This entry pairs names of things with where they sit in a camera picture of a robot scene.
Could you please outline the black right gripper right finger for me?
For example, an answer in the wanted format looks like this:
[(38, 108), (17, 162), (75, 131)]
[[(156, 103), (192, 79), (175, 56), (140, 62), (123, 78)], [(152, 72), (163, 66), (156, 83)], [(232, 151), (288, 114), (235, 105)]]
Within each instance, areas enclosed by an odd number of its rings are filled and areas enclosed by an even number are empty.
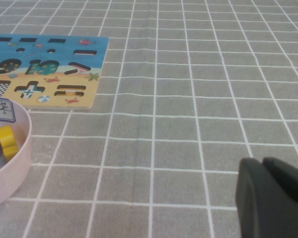
[(265, 157), (262, 165), (267, 175), (262, 186), (262, 220), (298, 223), (298, 169), (274, 157)]

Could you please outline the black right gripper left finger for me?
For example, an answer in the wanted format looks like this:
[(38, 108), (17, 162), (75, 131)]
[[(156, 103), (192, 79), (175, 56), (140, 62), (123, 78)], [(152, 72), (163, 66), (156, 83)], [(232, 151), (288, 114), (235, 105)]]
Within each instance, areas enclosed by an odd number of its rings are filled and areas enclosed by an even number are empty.
[(298, 223), (266, 223), (262, 186), (267, 177), (262, 162), (243, 158), (239, 163), (235, 202), (243, 238), (298, 238)]

